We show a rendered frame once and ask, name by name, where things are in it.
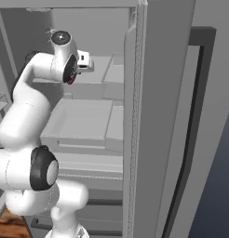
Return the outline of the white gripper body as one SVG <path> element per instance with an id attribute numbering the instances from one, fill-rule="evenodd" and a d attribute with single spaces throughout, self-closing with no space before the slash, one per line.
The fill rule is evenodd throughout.
<path id="1" fill-rule="evenodd" d="M 92 73 L 94 71 L 94 64 L 90 63 L 89 65 L 78 65 L 77 66 L 77 73 Z"/>

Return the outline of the grey fridge shelf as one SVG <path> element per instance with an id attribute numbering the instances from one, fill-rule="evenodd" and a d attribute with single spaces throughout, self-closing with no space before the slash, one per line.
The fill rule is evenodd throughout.
<path id="1" fill-rule="evenodd" d="M 101 99 L 104 90 L 103 81 L 112 57 L 93 56 L 92 59 L 94 71 L 78 74 L 72 85 L 34 79 L 33 86 L 48 96 L 59 96 L 65 99 Z"/>

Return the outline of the grey fridge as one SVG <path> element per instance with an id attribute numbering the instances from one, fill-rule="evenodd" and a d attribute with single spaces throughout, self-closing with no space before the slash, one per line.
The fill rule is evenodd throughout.
<path id="1" fill-rule="evenodd" d="M 136 5 L 137 0 L 0 0 L 0 10 L 18 71 L 10 89 L 10 98 L 26 56 L 33 51 L 54 53 L 50 36 L 55 31 L 65 31 L 74 39 L 79 55 L 77 66 L 94 64 L 93 56 L 112 57 L 114 53 L 124 56 L 125 35 L 131 10 Z M 51 113 L 64 99 L 40 92 L 47 97 Z M 124 100 L 93 100 L 111 100 L 113 107 L 124 108 Z M 124 153 L 107 150 L 105 141 L 102 147 L 54 146 L 44 143 L 41 135 L 40 142 L 59 162 L 58 178 L 75 181 L 88 188 L 88 202 L 75 215 L 87 230 L 89 238 L 122 238 Z M 1 191 L 0 211 L 9 211 L 5 192 Z M 45 238 L 52 229 L 48 211 L 21 217 L 31 238 Z"/>

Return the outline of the grey fridge drawer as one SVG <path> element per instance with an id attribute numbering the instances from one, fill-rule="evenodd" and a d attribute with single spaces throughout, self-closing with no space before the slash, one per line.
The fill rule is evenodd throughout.
<path id="1" fill-rule="evenodd" d="M 61 99 L 42 132 L 46 144 L 104 145 L 113 102 L 111 100 Z"/>

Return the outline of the grey fridge door with shelf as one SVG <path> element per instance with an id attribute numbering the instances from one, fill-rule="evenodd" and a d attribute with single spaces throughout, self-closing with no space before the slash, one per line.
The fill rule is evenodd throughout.
<path id="1" fill-rule="evenodd" d="M 10 89 L 18 75 L 0 10 L 0 116 L 11 106 Z"/>

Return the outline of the grey door bin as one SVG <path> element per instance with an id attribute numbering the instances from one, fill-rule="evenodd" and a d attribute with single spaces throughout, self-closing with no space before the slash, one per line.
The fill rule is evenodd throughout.
<path id="1" fill-rule="evenodd" d="M 124 99 L 124 56 L 122 53 L 114 53 L 107 74 L 104 78 L 104 99 Z"/>
<path id="2" fill-rule="evenodd" d="M 107 128 L 105 147 L 114 152 L 123 151 L 123 115 L 122 106 L 114 106 Z"/>

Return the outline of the grey tall panel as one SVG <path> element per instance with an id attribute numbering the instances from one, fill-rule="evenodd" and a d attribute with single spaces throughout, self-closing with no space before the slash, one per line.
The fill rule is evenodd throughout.
<path id="1" fill-rule="evenodd" d="M 171 230 L 165 231 L 165 221 L 181 172 L 197 57 L 200 55 L 197 46 L 191 46 L 187 50 L 155 238 L 161 238 L 163 234 L 168 238 L 188 238 L 229 113 L 229 0 L 195 0 L 193 24 L 197 27 L 215 28 L 216 36 L 195 146 L 187 165 L 187 178 L 174 209 Z"/>

